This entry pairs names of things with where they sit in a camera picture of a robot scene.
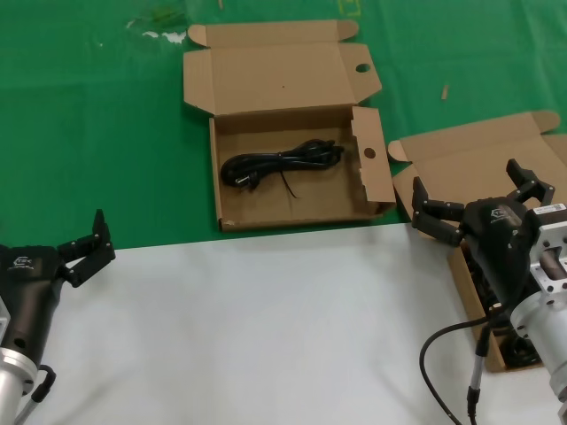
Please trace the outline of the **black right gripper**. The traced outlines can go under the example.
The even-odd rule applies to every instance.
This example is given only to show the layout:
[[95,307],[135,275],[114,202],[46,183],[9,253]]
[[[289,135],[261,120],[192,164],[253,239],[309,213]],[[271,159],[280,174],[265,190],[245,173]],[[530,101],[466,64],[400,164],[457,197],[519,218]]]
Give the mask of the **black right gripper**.
[[511,158],[506,172],[514,183],[507,197],[490,197],[463,205],[438,201],[429,194],[420,177],[413,180],[412,227],[450,246],[464,240],[498,301],[516,306],[529,287],[529,251],[532,233],[523,225],[531,198],[550,205],[555,188],[522,168]]

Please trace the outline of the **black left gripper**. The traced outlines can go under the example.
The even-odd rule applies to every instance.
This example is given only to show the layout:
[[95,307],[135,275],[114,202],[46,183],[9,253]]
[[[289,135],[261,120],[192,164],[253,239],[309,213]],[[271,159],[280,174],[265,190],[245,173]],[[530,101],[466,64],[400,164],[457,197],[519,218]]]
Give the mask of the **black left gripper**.
[[115,260],[111,233],[97,209],[91,234],[48,246],[1,247],[1,299],[10,314],[1,346],[23,355],[42,355],[62,284],[74,288]]

